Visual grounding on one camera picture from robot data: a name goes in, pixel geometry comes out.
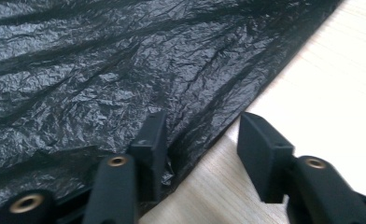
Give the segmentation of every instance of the black plastic sheet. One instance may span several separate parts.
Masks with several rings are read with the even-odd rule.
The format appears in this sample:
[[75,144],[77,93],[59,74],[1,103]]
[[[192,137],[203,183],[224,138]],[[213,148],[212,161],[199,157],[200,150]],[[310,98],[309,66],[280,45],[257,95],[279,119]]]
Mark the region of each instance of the black plastic sheet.
[[160,110],[173,192],[339,2],[0,0],[0,204],[89,186]]

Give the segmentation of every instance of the black garbage bag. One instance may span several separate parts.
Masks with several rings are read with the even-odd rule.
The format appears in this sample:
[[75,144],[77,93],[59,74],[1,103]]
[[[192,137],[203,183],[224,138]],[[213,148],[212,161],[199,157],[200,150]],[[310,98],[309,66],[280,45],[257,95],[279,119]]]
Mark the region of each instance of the black garbage bag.
[[339,2],[0,0],[0,204],[89,186],[160,110],[168,195]]

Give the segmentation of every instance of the wooden surface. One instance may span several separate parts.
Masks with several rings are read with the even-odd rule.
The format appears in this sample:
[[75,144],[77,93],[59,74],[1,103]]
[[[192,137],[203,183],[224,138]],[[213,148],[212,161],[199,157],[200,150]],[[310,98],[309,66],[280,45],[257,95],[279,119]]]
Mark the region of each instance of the wooden surface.
[[[366,195],[366,1],[344,1],[247,111],[268,119],[296,156],[331,162]],[[237,134],[238,121],[140,223],[288,223],[284,204],[259,202]]]

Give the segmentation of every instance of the metal grommet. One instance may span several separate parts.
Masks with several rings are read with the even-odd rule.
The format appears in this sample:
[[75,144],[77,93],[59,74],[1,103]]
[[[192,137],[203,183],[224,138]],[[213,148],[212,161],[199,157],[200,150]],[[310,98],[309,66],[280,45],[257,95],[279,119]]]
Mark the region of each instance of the metal grommet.
[[122,156],[113,157],[110,160],[108,160],[107,164],[109,166],[121,166],[127,162],[127,159]]
[[11,213],[25,213],[38,207],[44,200],[41,194],[30,194],[17,200],[10,206],[9,211]]
[[306,159],[305,162],[307,163],[307,165],[317,168],[317,169],[325,169],[326,168],[326,163],[323,161],[320,161],[318,159],[314,159],[314,158],[309,158]]

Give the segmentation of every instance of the light wood table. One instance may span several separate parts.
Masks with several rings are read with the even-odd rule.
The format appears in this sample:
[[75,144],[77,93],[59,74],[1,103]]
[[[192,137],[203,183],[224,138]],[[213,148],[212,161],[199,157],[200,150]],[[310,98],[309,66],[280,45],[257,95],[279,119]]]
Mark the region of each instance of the light wood table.
[[[344,1],[247,111],[366,195],[366,0]],[[288,223],[284,204],[260,203],[237,134],[238,120],[140,223]]]

